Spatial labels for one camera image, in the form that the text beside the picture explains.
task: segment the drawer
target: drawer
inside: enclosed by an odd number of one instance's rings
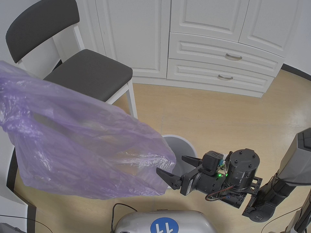
[[[167,78],[266,92],[272,76],[220,64],[169,59]]]
[[[169,58],[235,67],[273,77],[284,62],[283,57],[241,43],[172,32],[169,34]]]

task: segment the floor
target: floor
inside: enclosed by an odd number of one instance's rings
[[[209,150],[221,153],[250,148],[260,157],[256,176],[267,182],[278,170],[294,135],[311,127],[311,82],[281,70],[261,99],[220,92],[134,84],[138,118],[161,134],[177,134],[189,140],[199,156]],[[129,112],[126,97],[115,105]],[[206,202],[194,191],[187,197],[167,190],[163,196],[132,197],[106,201],[49,194],[25,187],[20,176],[16,192],[33,203],[37,220],[54,233],[110,232],[111,209],[125,203],[139,211],[158,209],[203,212],[219,233],[260,232],[264,223],[254,223],[240,209],[222,202]],[[310,187],[297,187],[277,207],[274,217],[302,206]],[[116,208],[115,221],[131,210]],[[269,224],[264,232],[283,231],[294,213]],[[37,232],[49,232],[37,226]]]

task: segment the translucent purple bag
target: translucent purple bag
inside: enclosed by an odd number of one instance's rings
[[[0,61],[0,126],[25,185],[93,199],[162,195],[156,168],[176,157],[162,136],[120,108]]]

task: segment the gray chair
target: gray chair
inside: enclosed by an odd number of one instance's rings
[[[85,49],[78,28],[76,0],[41,0],[21,13],[6,33],[6,43],[19,67],[22,58],[35,47],[73,26],[80,51],[52,71],[44,80],[82,94],[114,103],[125,92],[131,115],[137,118],[132,84],[133,70],[97,52]]]

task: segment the metal handle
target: metal handle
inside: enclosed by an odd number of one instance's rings
[[[236,60],[241,60],[241,59],[242,59],[242,56],[240,56],[240,57],[236,57],[236,56],[232,56],[232,55],[227,54],[227,53],[226,53],[226,56],[227,56],[227,57],[229,57],[229,58],[236,59]]]
[[[232,80],[232,79],[233,79],[233,77],[231,77],[231,78],[226,78],[226,77],[223,77],[223,76],[221,76],[221,75],[218,75],[218,78],[222,78],[222,79],[225,79],[225,80]]]

